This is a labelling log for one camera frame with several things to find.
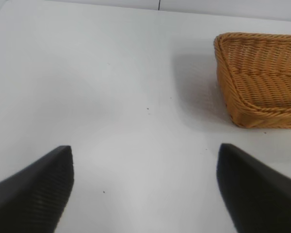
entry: textured black rubber pad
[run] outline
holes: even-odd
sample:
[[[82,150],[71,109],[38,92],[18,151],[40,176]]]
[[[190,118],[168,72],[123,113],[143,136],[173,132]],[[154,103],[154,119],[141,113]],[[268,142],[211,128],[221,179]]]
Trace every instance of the textured black rubber pad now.
[[[291,233],[291,179],[230,144],[221,145],[217,179],[239,233]]]
[[[60,146],[0,182],[0,233],[53,233],[74,182],[70,146]]]

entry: white table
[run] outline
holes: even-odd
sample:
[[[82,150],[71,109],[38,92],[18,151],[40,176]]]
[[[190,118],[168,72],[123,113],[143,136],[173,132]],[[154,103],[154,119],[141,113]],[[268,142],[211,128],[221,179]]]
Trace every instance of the white table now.
[[[232,233],[216,182],[229,142],[291,177],[291,130],[229,120],[212,42],[291,22],[10,0],[0,11],[0,180],[72,146],[56,233]]]

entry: tan wicker basket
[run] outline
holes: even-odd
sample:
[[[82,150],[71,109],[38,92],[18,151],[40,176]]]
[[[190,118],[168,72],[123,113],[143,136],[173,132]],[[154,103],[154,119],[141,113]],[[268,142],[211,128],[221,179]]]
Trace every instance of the tan wicker basket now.
[[[291,129],[291,35],[225,33],[214,46],[232,121],[244,128]]]

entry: basket rim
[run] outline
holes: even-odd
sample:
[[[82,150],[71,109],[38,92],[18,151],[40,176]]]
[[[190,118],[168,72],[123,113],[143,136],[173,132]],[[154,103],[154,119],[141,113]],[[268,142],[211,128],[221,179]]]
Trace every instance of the basket rim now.
[[[271,40],[271,41],[289,41],[291,42],[291,35],[285,34],[263,34],[263,33],[223,33],[216,36],[214,40],[215,47],[219,50],[220,55],[224,61],[224,65],[226,66],[230,79],[232,81],[233,87],[237,92],[237,96],[241,103],[247,108],[247,110],[251,110],[251,114],[263,114],[263,115],[271,115],[272,117],[282,117],[283,115],[289,113],[289,117],[291,117],[291,108],[279,108],[279,107],[259,107],[256,106],[246,100],[243,99],[240,94],[236,84],[234,75],[231,72],[231,68],[229,63],[227,62],[226,55],[222,49],[223,42],[229,39],[235,38],[248,38],[248,39],[256,39],[256,40]]]

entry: wicker basket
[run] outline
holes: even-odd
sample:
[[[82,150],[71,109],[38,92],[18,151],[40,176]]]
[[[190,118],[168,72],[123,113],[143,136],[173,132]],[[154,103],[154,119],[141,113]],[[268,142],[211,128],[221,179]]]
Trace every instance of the wicker basket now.
[[[225,33],[214,46],[232,121],[244,128],[291,129],[291,35]]]

